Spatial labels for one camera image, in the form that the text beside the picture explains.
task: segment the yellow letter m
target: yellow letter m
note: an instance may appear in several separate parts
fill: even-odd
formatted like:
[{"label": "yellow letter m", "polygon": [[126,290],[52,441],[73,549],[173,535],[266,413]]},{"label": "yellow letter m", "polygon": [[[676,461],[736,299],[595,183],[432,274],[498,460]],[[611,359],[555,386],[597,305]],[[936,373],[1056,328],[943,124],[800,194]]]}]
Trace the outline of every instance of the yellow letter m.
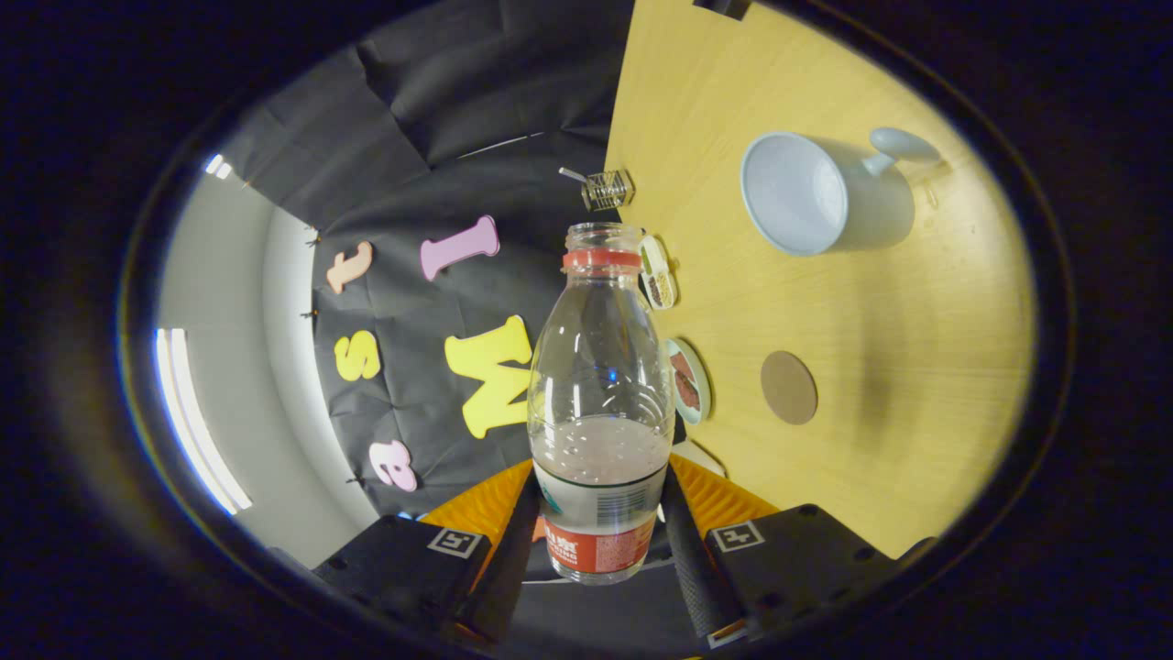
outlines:
[{"label": "yellow letter m", "polygon": [[465,402],[465,424],[473,437],[483,438],[494,427],[526,421],[526,402],[510,402],[529,386],[529,370],[501,366],[510,360],[526,365],[534,355],[520,315],[510,315],[504,325],[483,335],[467,340],[448,338],[443,354],[453,374],[484,382]]}]

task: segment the mug handle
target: mug handle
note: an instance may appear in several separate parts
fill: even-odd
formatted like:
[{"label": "mug handle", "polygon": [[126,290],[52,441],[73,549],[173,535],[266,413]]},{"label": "mug handle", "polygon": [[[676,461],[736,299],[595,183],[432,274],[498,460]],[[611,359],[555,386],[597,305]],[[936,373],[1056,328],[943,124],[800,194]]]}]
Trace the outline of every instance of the mug handle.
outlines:
[{"label": "mug handle", "polygon": [[880,176],[901,158],[917,163],[935,163],[941,154],[923,138],[899,128],[877,128],[872,131],[872,145],[879,154],[863,158],[863,168],[872,176]]}]

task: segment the ceiling light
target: ceiling light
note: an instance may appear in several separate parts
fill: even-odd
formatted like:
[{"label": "ceiling light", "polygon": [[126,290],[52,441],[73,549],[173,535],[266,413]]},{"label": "ceiling light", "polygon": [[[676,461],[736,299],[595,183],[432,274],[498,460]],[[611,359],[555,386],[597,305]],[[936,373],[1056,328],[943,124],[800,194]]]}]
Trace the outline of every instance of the ceiling light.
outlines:
[{"label": "ceiling light", "polygon": [[175,392],[175,377],[171,370],[171,349],[167,341],[167,329],[158,329],[155,334],[155,360],[158,363],[158,381],[163,388],[167,413],[171,417],[171,428],[175,430],[176,437],[179,438],[179,447],[183,448],[183,454],[188,457],[188,463],[196,470],[196,476],[203,482],[204,488],[212,494],[216,502],[229,513],[236,513],[237,510],[232,505],[232,501],[229,499],[224,489],[212,478],[211,470],[208,469],[208,464],[199,456],[195,440],[191,437],[191,429],[188,428],[188,421],[183,417],[183,410],[179,408],[179,397]]},{"label": "ceiling light", "polygon": [[224,156],[216,154],[215,156],[212,156],[211,162],[208,163],[208,166],[204,168],[204,171],[211,173],[216,171],[216,168],[218,168],[223,162],[224,162]]},{"label": "ceiling light", "polygon": [[188,359],[187,333],[179,327],[170,332],[160,329],[155,349],[171,424],[196,474],[229,513],[252,506],[252,501],[245,495],[244,489],[229,471],[219,450],[216,449],[208,423],[204,422],[203,413],[199,410],[199,401],[196,399],[196,388],[191,379],[191,363]]}]

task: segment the plastic water bottle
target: plastic water bottle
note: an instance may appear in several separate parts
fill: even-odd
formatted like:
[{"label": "plastic water bottle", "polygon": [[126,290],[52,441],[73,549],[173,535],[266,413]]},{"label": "plastic water bottle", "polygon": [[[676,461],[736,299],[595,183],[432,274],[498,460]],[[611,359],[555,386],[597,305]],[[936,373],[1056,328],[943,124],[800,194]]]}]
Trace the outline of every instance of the plastic water bottle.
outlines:
[{"label": "plastic water bottle", "polygon": [[530,368],[529,441],[560,576],[611,585],[647,554],[672,444],[671,372],[636,285],[643,231],[576,224]]}]

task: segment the wooden table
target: wooden table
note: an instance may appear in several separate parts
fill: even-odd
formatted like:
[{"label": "wooden table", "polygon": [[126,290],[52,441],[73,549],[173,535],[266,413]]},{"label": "wooden table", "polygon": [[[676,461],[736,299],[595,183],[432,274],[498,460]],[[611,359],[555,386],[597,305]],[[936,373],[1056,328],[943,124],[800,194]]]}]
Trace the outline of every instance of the wooden table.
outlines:
[{"label": "wooden table", "polygon": [[[943,155],[900,163],[911,234],[872,252],[792,257],[741,202],[750,142],[793,130],[867,147],[876,125]],[[707,367],[710,419],[691,437],[779,508],[815,503],[888,556],[943,532],[996,470],[1031,377],[1030,261],[1004,195],[944,117],[846,47],[758,5],[743,21],[638,0],[606,169],[621,209],[664,241],[680,288],[656,312]],[[819,392],[801,427],[774,417],[760,367],[787,351]]]}]

